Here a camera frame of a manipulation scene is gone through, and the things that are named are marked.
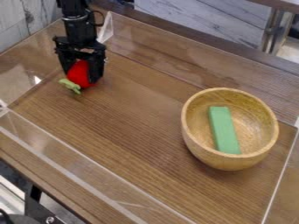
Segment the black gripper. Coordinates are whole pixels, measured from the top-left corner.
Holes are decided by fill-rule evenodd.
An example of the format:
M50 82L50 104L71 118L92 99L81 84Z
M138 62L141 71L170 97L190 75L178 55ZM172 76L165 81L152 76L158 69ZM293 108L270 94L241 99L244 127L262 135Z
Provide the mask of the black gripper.
M66 74L75 60L87 61L87 82L94 84L104 74L105 46L97 42L97 27L93 14L61 18L65 35L54 36L54 52Z

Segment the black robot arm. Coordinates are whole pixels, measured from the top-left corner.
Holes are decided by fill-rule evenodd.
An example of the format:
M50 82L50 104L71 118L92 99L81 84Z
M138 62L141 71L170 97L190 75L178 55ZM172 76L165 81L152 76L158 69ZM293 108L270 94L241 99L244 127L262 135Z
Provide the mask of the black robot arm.
M55 0L61 8L65 35L54 36L54 52L66 74L77 64L86 65L86 83L94 84L104 74L106 47L97 42L94 14L102 13L89 8L86 0Z

